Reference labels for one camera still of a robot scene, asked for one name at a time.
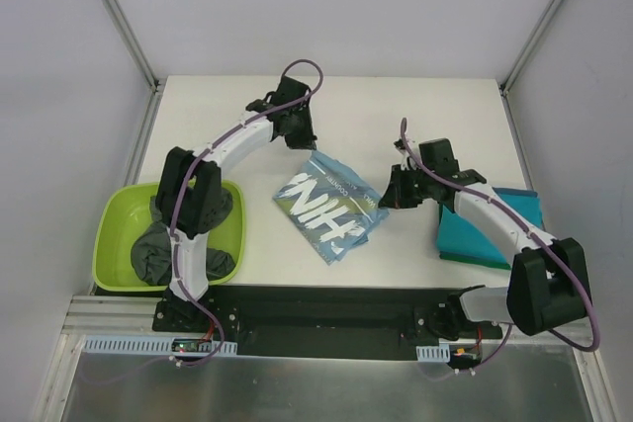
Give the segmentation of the light blue t-shirt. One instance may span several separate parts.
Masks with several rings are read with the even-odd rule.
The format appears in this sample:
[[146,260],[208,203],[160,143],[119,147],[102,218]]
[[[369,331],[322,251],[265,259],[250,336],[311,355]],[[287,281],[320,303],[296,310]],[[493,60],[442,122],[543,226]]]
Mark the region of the light blue t-shirt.
[[296,174],[273,196],[328,265],[368,242],[389,215],[379,194],[350,167],[313,151]]

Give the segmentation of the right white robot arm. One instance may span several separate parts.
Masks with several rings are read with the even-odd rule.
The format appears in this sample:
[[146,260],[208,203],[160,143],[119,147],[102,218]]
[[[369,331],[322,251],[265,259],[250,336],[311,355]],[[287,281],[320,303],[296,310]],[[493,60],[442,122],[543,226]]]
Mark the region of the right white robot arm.
[[394,147],[402,160],[391,169],[381,207],[414,209],[433,200],[474,226],[510,267],[503,287],[474,286],[449,297],[445,325],[452,335],[468,337],[481,322],[511,324],[529,336],[555,334],[583,318],[597,328],[577,240],[559,239],[521,216],[483,175],[460,167],[448,139],[413,146],[401,137]]

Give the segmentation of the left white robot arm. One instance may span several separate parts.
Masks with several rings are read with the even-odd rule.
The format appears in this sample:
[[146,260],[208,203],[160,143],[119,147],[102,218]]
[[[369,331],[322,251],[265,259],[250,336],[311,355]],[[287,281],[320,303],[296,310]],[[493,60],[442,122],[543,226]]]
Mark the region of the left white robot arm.
[[250,103],[220,137],[194,149],[172,148],[165,159],[155,203],[171,246],[171,292],[182,299],[174,318],[186,331],[202,330],[208,307],[207,241],[224,205],[223,173],[276,138],[290,149],[317,148],[310,111],[315,93],[307,84],[282,76],[277,89]]

